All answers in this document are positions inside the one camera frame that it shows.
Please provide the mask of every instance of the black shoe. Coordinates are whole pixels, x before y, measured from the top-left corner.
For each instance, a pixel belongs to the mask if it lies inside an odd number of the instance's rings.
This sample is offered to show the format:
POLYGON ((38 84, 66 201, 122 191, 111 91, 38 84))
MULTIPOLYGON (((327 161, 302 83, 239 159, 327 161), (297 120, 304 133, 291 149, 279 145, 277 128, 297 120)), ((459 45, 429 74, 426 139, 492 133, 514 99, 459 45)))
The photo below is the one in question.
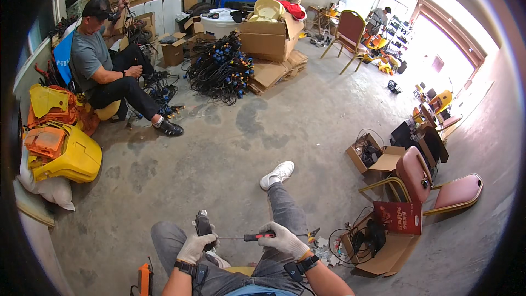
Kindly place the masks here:
POLYGON ((157 127, 157 129, 169 137, 181 136, 185 132, 181 126, 171 123, 167 119, 163 119, 161 126, 157 127))

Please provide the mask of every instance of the white sneaker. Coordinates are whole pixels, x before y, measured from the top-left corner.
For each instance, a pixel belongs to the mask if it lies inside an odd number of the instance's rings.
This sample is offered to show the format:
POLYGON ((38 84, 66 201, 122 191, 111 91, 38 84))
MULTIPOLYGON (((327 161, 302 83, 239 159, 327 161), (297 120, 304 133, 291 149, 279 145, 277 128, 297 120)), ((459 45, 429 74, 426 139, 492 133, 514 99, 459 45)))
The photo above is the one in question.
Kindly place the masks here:
POLYGON ((278 165, 278 167, 274 168, 272 173, 267 174, 263 176, 261 181, 259 181, 259 186, 267 191, 270 187, 269 178, 272 176, 278 177, 281 182, 283 182, 286 178, 289 178, 290 175, 293 173, 294 170, 294 163, 292 161, 284 161, 278 165))
POLYGON ((232 267, 229 262, 220 258, 219 255, 216 254, 216 252, 209 250, 206 253, 209 254, 210 256, 213 256, 217 260, 217 263, 220 269, 226 269, 227 267, 232 267))

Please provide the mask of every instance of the gray t-shirt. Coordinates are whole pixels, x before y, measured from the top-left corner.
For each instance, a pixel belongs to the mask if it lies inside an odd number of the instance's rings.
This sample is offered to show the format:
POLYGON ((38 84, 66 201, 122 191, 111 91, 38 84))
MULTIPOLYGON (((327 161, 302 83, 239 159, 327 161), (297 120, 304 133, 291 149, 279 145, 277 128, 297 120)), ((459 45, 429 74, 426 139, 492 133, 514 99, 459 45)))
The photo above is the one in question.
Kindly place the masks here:
POLYGON ((95 71, 97 71, 100 66, 103 66, 104 69, 108 71, 111 71, 113 68, 108 48, 102 38, 105 29, 106 27, 103 25, 102 28, 93 35, 83 35, 75 30, 75 34, 73 35, 69 68, 75 81, 78 82, 81 90, 86 93, 88 98, 91 96, 91 90, 98 85, 98 83, 92 79, 95 71))
POLYGON ((369 23, 372 23, 375 27, 379 25, 387 25, 387 15, 384 14, 384 10, 376 8, 372 10, 372 16, 369 19, 369 23))

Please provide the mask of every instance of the red screwdriver handle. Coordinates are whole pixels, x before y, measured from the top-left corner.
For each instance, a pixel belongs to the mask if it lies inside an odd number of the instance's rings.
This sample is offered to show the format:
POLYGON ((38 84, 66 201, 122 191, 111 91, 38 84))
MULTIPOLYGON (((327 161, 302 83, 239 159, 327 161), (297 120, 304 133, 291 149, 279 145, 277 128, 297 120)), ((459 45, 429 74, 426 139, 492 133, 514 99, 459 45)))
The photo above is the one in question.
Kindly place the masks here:
POLYGON ((275 238, 276 233, 272 230, 263 232, 262 234, 245 234, 243 235, 243 241, 258 241, 259 238, 275 238))

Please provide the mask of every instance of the red cloth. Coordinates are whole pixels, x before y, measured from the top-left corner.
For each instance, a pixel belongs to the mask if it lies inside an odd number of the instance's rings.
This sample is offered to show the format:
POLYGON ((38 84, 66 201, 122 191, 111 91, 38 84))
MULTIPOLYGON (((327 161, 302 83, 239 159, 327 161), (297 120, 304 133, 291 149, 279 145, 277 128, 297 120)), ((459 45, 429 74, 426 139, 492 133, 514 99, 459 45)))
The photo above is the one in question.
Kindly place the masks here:
POLYGON ((296 20, 303 20, 305 18, 305 11, 301 9, 297 3, 290 3, 286 0, 278 0, 283 7, 292 15, 296 20))

